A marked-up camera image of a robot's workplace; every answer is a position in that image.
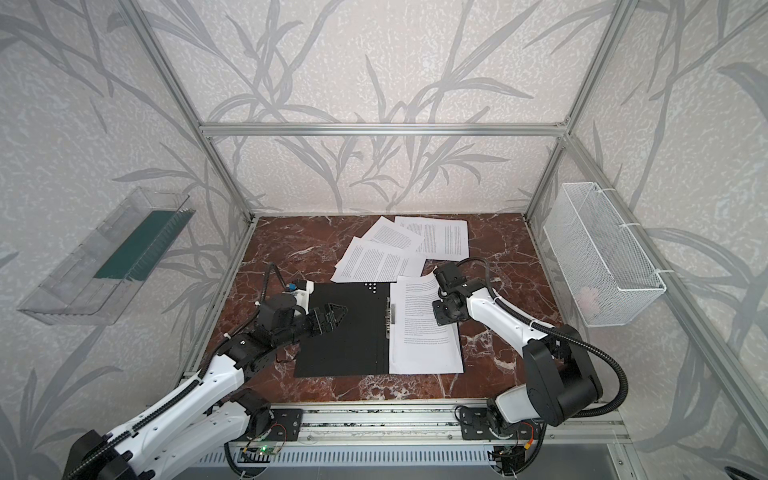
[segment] floral wallpaper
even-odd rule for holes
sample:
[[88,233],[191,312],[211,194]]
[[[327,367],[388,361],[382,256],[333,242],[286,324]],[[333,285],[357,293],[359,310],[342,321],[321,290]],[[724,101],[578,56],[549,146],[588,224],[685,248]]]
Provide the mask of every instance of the floral wallpaper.
[[[638,8],[575,129],[764,392],[766,14],[765,1]],[[557,185],[581,180],[566,159],[533,218],[561,310],[578,325],[540,229]],[[723,478],[725,465],[768,475],[766,453],[663,300],[627,326],[585,333],[627,370],[621,412],[650,478]]]
[[[246,229],[127,28],[89,0],[0,5],[0,472],[61,477],[69,445],[160,399]],[[196,210],[112,326],[19,303],[135,187]]]
[[[474,123],[563,121],[614,1],[141,5],[206,122]],[[524,211],[554,139],[216,143],[255,211],[477,213]]]

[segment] red marble surface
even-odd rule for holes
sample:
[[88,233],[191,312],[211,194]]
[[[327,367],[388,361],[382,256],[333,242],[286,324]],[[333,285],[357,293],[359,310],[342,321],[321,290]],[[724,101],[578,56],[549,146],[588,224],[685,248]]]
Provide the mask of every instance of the red marble surface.
[[[504,298],[550,323],[561,324],[552,292],[520,214],[440,215],[467,220],[469,253],[491,263],[492,282]],[[379,216],[262,217],[208,345],[212,349],[255,310],[264,267],[276,263],[286,281],[329,282],[334,265],[352,237],[361,237]],[[428,260],[424,274],[437,262]],[[464,266],[467,276],[484,275],[479,263]],[[268,295],[278,293],[273,276]],[[459,324],[465,371],[451,375],[377,375],[297,379],[293,357],[300,346],[282,349],[278,361],[246,385],[270,402],[334,402],[367,399],[485,398],[525,382],[518,354],[474,320]]]

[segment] paper sheet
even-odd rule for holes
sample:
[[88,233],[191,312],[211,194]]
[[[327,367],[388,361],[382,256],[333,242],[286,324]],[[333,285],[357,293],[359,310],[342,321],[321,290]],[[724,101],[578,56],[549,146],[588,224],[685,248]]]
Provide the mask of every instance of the paper sheet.
[[352,238],[336,265],[332,282],[394,282],[398,275],[419,276],[426,258],[382,243]]
[[389,334],[389,373],[463,373],[462,352],[455,323],[440,326],[432,301],[437,300],[434,275],[401,276],[390,287],[395,322]]
[[395,217],[395,223],[424,237],[416,249],[430,260],[459,261],[469,257],[466,220],[424,217]]
[[362,236],[362,239],[415,252],[422,244],[424,237],[385,217],[380,217]]

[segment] white wire mesh basket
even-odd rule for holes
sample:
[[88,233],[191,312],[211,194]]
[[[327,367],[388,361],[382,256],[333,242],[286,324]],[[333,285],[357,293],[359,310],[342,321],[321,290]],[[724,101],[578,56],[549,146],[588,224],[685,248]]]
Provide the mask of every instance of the white wire mesh basket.
[[562,184],[544,232],[586,326],[626,325],[667,290],[595,183]]

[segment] black folder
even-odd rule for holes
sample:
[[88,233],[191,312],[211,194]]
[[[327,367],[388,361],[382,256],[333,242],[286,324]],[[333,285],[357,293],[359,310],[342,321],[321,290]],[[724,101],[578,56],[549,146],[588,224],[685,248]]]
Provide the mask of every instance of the black folder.
[[389,283],[315,283],[310,309],[335,303],[348,311],[332,332],[301,341],[293,376],[389,373],[388,297]]

